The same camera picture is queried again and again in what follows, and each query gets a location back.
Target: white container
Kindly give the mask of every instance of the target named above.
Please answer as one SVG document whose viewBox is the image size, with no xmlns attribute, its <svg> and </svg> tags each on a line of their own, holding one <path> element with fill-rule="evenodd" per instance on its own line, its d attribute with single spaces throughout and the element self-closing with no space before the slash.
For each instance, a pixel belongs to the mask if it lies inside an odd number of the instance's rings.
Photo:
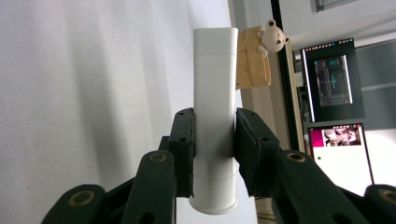
<svg viewBox="0 0 396 224">
<path fill-rule="evenodd" d="M 233 158 L 238 30 L 194 30 L 195 150 L 191 206 L 209 215 L 236 207 Z"/>
</svg>

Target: monitor screen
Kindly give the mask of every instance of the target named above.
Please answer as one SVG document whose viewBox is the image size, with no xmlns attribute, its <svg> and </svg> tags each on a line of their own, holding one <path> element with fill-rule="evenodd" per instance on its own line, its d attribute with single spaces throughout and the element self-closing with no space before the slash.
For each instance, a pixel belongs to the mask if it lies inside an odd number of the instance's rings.
<svg viewBox="0 0 396 224">
<path fill-rule="evenodd" d="M 311 155 L 330 180 L 360 196 L 374 183 L 361 123 L 309 128 Z"/>
<path fill-rule="evenodd" d="M 364 118 L 353 38 L 301 53 L 311 121 Z"/>
</svg>

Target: stuffed toy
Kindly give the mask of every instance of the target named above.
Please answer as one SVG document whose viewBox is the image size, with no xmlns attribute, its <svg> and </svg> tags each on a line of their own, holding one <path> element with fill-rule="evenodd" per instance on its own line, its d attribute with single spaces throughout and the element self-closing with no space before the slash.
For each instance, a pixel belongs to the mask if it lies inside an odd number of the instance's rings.
<svg viewBox="0 0 396 224">
<path fill-rule="evenodd" d="M 278 52 L 282 50 L 289 38 L 283 34 L 283 31 L 276 26 L 274 20 L 269 20 L 266 25 L 265 31 L 259 31 L 257 37 L 262 40 L 262 43 L 257 49 L 267 56 L 268 51 Z"/>
</svg>

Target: white wall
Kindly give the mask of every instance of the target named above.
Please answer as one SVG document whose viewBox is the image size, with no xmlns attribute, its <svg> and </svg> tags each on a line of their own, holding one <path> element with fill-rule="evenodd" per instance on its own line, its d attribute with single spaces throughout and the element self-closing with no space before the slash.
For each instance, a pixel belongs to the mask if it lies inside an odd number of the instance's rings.
<svg viewBox="0 0 396 224">
<path fill-rule="evenodd" d="M 348 37 L 361 41 L 359 44 L 396 38 L 393 0 L 359 0 L 320 12 L 316 12 L 315 0 L 280 0 L 280 7 L 293 49 Z"/>
<path fill-rule="evenodd" d="M 396 129 L 365 132 L 374 182 L 396 186 Z"/>
<path fill-rule="evenodd" d="M 225 0 L 5 0 L 0 24 L 0 220 L 39 223 L 67 190 L 135 175 L 192 107 L 193 28 L 230 15 Z"/>
</svg>

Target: white backdrop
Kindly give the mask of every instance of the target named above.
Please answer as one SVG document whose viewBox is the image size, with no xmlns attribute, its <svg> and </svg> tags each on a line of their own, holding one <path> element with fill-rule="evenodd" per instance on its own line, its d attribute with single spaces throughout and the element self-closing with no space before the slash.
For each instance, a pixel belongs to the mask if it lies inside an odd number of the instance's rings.
<svg viewBox="0 0 396 224">
<path fill-rule="evenodd" d="M 77 185 L 133 177 L 192 107 L 192 30 L 215 26 L 230 26 L 226 0 L 1 1 L 1 223 L 39 223 Z M 179 209 L 189 223 L 255 223 L 238 188 L 221 219 Z"/>
</svg>

